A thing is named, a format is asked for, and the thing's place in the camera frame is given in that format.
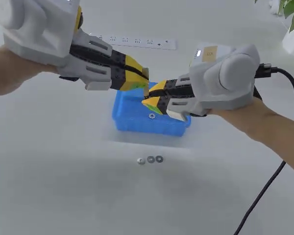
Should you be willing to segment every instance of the yellow sticker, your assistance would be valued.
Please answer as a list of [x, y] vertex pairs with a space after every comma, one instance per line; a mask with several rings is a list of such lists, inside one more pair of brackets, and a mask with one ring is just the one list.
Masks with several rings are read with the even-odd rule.
[[215, 62], [217, 58], [218, 46], [205, 47], [202, 55], [203, 62]]

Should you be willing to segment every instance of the electrical outlet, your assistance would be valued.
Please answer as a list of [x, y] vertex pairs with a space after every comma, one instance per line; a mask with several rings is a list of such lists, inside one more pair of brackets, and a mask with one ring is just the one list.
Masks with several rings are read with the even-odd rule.
[[144, 38], [144, 37], [129, 37], [129, 36], [102, 36], [98, 35], [100, 39], [111, 44], [127, 47], [144, 47], [165, 50], [176, 50], [177, 41], [175, 39], [161, 39], [161, 38]]
[[110, 42], [116, 42], [116, 40], [117, 40], [117, 37], [115, 36], [111, 36], [109, 39]]

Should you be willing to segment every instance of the white tabletop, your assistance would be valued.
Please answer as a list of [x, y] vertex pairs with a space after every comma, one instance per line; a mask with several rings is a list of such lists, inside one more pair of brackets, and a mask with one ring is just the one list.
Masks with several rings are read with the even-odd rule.
[[[115, 47], [149, 67], [153, 81], [186, 73], [200, 41], [254, 43], [262, 62], [294, 75], [280, 43], [285, 27], [265, 0], [253, 2], [84, 0], [84, 29], [176, 38], [177, 51]], [[269, 107], [294, 119], [286, 78], [256, 85]], [[115, 93], [44, 73], [0, 97], [0, 235], [233, 234], [279, 157], [218, 117], [194, 118], [182, 138], [118, 132]], [[165, 161], [137, 164], [149, 155]], [[290, 167], [242, 234], [294, 234]]]

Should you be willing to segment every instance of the forearm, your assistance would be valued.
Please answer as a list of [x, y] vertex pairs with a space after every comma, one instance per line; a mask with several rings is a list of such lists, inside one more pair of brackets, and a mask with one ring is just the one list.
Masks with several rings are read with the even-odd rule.
[[265, 118], [258, 130], [257, 141], [277, 153], [294, 169], [294, 121], [274, 115]]
[[38, 64], [0, 47], [0, 95], [17, 89], [24, 81], [41, 72], [56, 72], [56, 68]]
[[248, 107], [212, 114], [272, 149], [294, 169], [294, 121], [275, 113], [256, 98]]

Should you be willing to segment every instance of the blue container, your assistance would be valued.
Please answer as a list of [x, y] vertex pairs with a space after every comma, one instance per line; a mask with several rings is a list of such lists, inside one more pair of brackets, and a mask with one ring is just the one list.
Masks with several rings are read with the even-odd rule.
[[191, 117], [186, 122], [179, 121], [168, 115], [160, 115], [142, 105], [143, 89], [128, 92], [117, 92], [112, 118], [119, 131], [156, 133], [169, 136], [183, 136], [186, 128], [191, 125]]

